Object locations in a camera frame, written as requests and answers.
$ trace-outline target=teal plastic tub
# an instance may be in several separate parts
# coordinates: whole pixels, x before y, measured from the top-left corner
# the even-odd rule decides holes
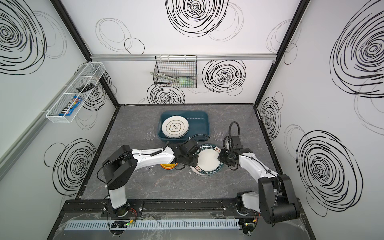
[[[161,126],[163,122],[172,116],[182,116],[187,119],[189,124],[188,132],[182,136],[181,138],[169,138],[164,135],[163,131],[161,130]],[[163,142],[171,142],[171,143],[181,143],[186,141],[189,137],[192,137],[195,134],[203,133],[206,135],[209,135],[209,120],[208,120],[208,114],[203,111],[185,111],[185,110],[173,110],[173,111],[166,111],[163,112],[160,116],[159,120],[159,126],[157,127],[157,136],[160,138]],[[195,140],[207,140],[204,136],[196,136],[194,137]]]

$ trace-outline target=white plate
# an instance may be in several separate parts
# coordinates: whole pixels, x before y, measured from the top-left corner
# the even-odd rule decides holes
[[[217,157],[220,153],[220,148],[214,144],[204,144],[195,153],[199,155],[196,167],[191,167],[192,172],[200,176],[210,176],[218,172],[223,163]]]
[[[164,135],[170,138],[182,137],[188,132],[188,129],[188,121],[181,116],[167,118],[161,126]]]

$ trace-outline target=table surface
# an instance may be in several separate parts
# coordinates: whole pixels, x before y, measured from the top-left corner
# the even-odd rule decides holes
[[[244,148],[251,149],[259,160],[275,171],[252,105],[121,106],[82,199],[103,199],[108,195],[105,184],[96,178],[96,173],[102,162],[120,146],[128,144],[135,149],[164,146],[156,133],[161,113],[168,110],[205,111],[209,117],[211,136],[211,140],[206,143],[216,144],[220,148],[222,141],[215,139],[215,133],[224,132],[226,136],[229,124],[237,121]],[[236,126],[232,128],[232,132],[236,134]],[[156,137],[149,141],[145,137],[151,129]],[[238,192],[258,190],[257,182],[241,167],[232,171],[223,166],[216,174],[207,177],[196,175],[189,167],[183,170],[165,170],[156,165],[154,168],[153,175],[147,168],[133,172],[126,184],[128,199],[234,198]],[[104,180],[103,171],[100,171],[99,177]]]

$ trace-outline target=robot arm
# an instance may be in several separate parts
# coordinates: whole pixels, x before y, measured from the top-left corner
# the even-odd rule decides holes
[[[231,136],[231,127],[237,125],[238,135]],[[258,181],[259,193],[244,192],[238,194],[238,211],[246,214],[253,209],[262,214],[268,224],[297,219],[300,217],[291,179],[285,174],[278,174],[257,159],[248,148],[243,148],[240,141],[240,127],[237,122],[229,126],[228,136],[223,140],[223,149],[219,161],[228,166],[241,166]]]
[[[218,160],[228,166],[241,166],[258,181],[259,185],[259,194],[255,192],[238,194],[239,213],[247,214],[253,209],[260,212],[269,224],[299,218],[298,203],[289,177],[272,171],[259,161],[251,150],[244,149],[239,135],[231,136],[229,130],[229,136],[224,139],[223,145],[226,139],[229,147],[221,150]],[[182,144],[167,143],[165,147],[158,149],[138,150],[131,149],[129,145],[121,146],[103,162],[102,167],[112,207],[117,209],[126,204],[125,184],[133,171],[156,164],[179,163],[195,167],[198,156],[194,153],[199,148],[193,138]]]
[[[125,184],[133,171],[156,164],[180,163],[196,166],[199,149],[193,138],[182,144],[167,144],[163,148],[138,150],[131,149],[129,145],[121,146],[107,160],[103,162],[103,172],[107,183],[109,197],[114,209],[127,202]]]

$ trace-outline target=wire basket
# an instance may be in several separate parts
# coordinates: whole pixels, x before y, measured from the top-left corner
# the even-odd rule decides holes
[[[67,87],[62,96],[48,111],[46,117],[53,123],[71,123],[89,95],[92,93],[92,89],[86,92],[82,92],[85,86],[90,83],[96,86],[104,72],[105,67],[102,63],[88,63],[80,73],[77,73],[78,76],[73,80],[73,82]],[[74,97],[76,100],[81,98],[82,101],[70,115],[65,113],[63,116],[59,116],[59,114],[63,111],[64,108],[67,107],[68,103],[73,100]]]
[[[197,88],[197,56],[167,55],[156,56],[155,59],[152,75],[156,86]]]

